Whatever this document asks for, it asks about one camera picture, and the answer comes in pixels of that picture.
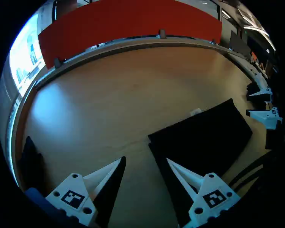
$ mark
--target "ceiling light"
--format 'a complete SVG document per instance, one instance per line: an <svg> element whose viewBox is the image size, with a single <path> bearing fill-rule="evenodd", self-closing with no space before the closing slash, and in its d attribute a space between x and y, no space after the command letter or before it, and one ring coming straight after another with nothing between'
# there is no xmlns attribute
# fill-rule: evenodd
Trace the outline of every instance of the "ceiling light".
<svg viewBox="0 0 285 228"><path fill-rule="evenodd" d="M247 25L244 25L244 29L255 30L255 31L258 31L258 32L260 32L260 33L263 33L263 34L269 36L268 33L267 33L265 30L260 29L260 28L256 28L256 27L254 27L254 26L247 26Z"/></svg>
<svg viewBox="0 0 285 228"><path fill-rule="evenodd" d="M226 17L228 17L229 19L231 18L225 11L222 10L222 13L223 13L224 15L226 15Z"/></svg>
<svg viewBox="0 0 285 228"><path fill-rule="evenodd" d="M273 50L275 51L276 48L273 46L273 43L271 42L271 40L268 38L268 36L266 36L265 34L261 33L261 35L263 35L263 37L265 37L265 39L268 41L268 43L271 45L271 47L273 48Z"/></svg>
<svg viewBox="0 0 285 228"><path fill-rule="evenodd" d="M250 19L248 19L247 17L243 16L243 18L249 22L249 24L253 25L254 27L257 27L257 25L255 23L253 23Z"/></svg>

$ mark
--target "desk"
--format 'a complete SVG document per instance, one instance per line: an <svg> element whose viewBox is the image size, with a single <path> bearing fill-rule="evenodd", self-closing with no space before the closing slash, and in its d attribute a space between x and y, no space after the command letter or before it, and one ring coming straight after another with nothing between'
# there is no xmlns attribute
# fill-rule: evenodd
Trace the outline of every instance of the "desk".
<svg viewBox="0 0 285 228"><path fill-rule="evenodd" d="M266 153L265 127L245 115L247 76L214 50L158 47L89 62L36 95L26 121L43 154L51 191L71 172L87 175L125 155L127 166L109 227L177 227L147 135L233 98L253 131L223 176L227 183Z"/></svg>

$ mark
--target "window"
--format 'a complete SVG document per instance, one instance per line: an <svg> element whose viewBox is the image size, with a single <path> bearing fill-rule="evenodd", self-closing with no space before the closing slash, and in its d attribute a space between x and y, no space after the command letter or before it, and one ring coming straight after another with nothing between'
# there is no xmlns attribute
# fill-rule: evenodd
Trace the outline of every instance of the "window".
<svg viewBox="0 0 285 228"><path fill-rule="evenodd" d="M45 66L37 35L38 14L33 15L15 39L9 53L11 73L19 93L27 88Z"/></svg>

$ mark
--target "red partition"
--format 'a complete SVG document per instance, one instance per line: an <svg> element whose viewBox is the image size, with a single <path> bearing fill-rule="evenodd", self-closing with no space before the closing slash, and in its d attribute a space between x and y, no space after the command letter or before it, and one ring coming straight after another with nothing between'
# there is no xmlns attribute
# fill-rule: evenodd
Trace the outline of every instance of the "red partition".
<svg viewBox="0 0 285 228"><path fill-rule="evenodd" d="M190 36L220 42L222 23L211 15L174 0L100 0L55 21L39 34L47 68L54 59L69 59L107 41L141 35Z"/></svg>

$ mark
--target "white bracket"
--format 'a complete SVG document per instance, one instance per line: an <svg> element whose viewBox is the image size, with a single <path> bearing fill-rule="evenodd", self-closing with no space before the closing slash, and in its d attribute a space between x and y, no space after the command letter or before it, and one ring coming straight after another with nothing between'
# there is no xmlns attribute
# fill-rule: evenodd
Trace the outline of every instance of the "white bracket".
<svg viewBox="0 0 285 228"><path fill-rule="evenodd" d="M209 173L202 177L168 158L167 161L193 200L193 205L189 210L191 221L184 228L199 227L220 216L222 212L240 200L240 197L215 173Z"/></svg>
<svg viewBox="0 0 285 228"><path fill-rule="evenodd" d="M268 98L265 98L265 102L267 103L272 103L272 92L271 92L271 88L263 88L261 89L259 92L257 93L254 93L254 94L251 94L249 95L250 97L253 97L253 96L260 96L260 95L268 95Z"/></svg>
<svg viewBox="0 0 285 228"><path fill-rule="evenodd" d="M121 158L87 176L78 173L69 175L46 199L70 218L78 219L83 225L97 226L94 221L97 208L93 204L100 190L111 177Z"/></svg>
<svg viewBox="0 0 285 228"><path fill-rule="evenodd" d="M276 107L267 111L246 110L246 115L264 124L267 130L275 130L278 121L282 122L283 120L283 118L279 116L279 111Z"/></svg>

